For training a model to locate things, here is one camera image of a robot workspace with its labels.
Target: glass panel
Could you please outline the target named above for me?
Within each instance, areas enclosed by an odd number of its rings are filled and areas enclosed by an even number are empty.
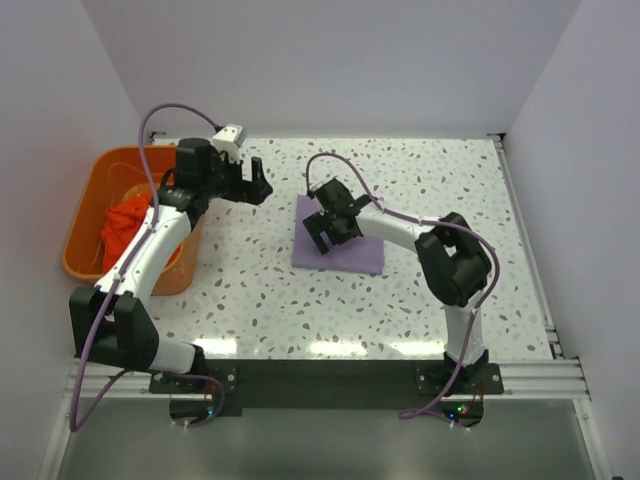
[[[60,479],[594,479],[571,401],[486,401],[471,434],[395,412],[247,410],[184,432],[163,399],[104,400]]]

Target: white wall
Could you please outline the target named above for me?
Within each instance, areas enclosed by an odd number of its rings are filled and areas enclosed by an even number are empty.
[[[554,320],[640,478],[640,3],[584,0],[506,138]]]
[[[579,4],[83,2],[139,114],[183,101],[253,133],[343,136],[506,131]]]
[[[0,478],[35,478],[73,354],[60,254],[91,162],[137,115],[79,0],[0,5]]]

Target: metal frame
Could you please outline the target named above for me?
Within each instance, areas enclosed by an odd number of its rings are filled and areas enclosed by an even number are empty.
[[[540,274],[536,266],[531,243],[522,218],[520,206],[513,189],[513,182],[506,162],[506,156],[499,137],[491,136],[500,160],[507,191],[514,209],[514,217],[518,225],[523,248],[527,256],[538,302],[544,314],[549,345],[554,360],[541,361],[505,361],[499,364],[505,393],[491,396],[491,400],[573,400],[577,419],[583,435],[587,453],[597,480],[611,480],[611,468],[607,460],[601,439],[597,433],[591,409],[589,390],[584,378],[580,361],[563,358],[560,342],[553,324],[549,306],[546,301]],[[77,371],[77,361],[73,362],[71,372],[65,386],[62,403],[51,434],[49,445],[44,456],[38,480],[54,480],[58,478],[62,460],[69,441],[67,427],[71,392]],[[109,375],[117,373],[117,369],[102,365],[89,365],[83,384],[82,398],[92,398],[104,386]],[[155,395],[149,393],[150,376],[148,374],[130,373],[123,376],[107,393],[106,398],[119,399],[191,399],[201,398],[199,395]],[[447,400],[466,401],[470,396],[453,395]]]
[[[538,270],[538,264],[536,263],[536,259],[533,254],[533,248],[531,247],[531,241],[529,240],[527,227],[524,223],[520,203],[518,202],[518,197],[516,196],[516,191],[513,186],[513,180],[511,179],[511,172],[509,171],[509,165],[507,163],[507,156],[504,151],[504,146],[502,145],[502,140],[500,139],[500,137],[491,135],[490,138],[493,140],[493,144],[496,148],[496,153],[498,154],[500,168],[502,168],[504,182],[507,186],[507,193],[509,194],[509,200],[511,201],[511,206],[513,207],[513,216],[516,220],[516,225],[518,226],[518,232],[520,232],[520,238],[522,238],[522,248],[524,249],[525,255],[527,256],[527,264],[529,265],[529,270],[531,272],[531,276],[533,277],[533,284],[536,290],[536,295],[538,297],[538,303],[540,304],[540,309],[544,314],[545,325],[553,327],[553,319],[551,318],[551,312],[549,311],[549,304],[547,303],[547,297],[544,293],[544,287],[542,286],[542,280],[540,278],[540,271]]]

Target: black metal bar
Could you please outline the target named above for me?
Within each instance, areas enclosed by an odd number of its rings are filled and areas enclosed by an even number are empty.
[[[424,405],[446,376],[441,360],[207,360],[208,374],[223,382],[225,415],[245,408],[400,410]],[[421,379],[420,372],[429,372]],[[203,393],[202,384],[151,380],[156,394]],[[450,394],[504,393],[497,364],[483,366]]]

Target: red cloth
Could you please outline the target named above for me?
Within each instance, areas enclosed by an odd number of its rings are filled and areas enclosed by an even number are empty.
[[[136,236],[142,222],[144,222],[150,200],[151,194],[148,193],[107,208],[107,218],[100,231],[102,243],[104,243],[103,273],[108,272],[116,264],[133,237]],[[179,251],[180,247],[173,252],[168,263],[173,261]]]

